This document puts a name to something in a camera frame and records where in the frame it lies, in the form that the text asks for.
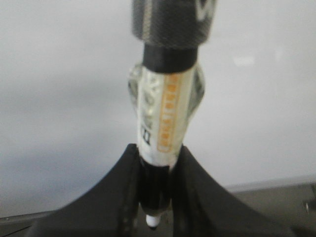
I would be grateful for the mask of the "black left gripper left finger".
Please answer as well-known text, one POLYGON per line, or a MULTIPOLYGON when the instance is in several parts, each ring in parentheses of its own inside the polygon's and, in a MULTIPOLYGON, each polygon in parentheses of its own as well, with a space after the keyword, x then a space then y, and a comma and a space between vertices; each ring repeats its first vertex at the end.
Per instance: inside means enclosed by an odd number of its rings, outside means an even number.
POLYGON ((35 221, 28 237, 134 237, 137 233, 140 168, 135 144, 89 191, 35 221))

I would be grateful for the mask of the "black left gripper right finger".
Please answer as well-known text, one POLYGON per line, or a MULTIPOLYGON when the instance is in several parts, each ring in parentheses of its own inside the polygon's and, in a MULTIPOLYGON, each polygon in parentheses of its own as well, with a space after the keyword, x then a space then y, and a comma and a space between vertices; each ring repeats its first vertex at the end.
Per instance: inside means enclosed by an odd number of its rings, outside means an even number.
POLYGON ((229 193, 183 146, 172 187, 175 237, 293 237, 279 224, 229 193))

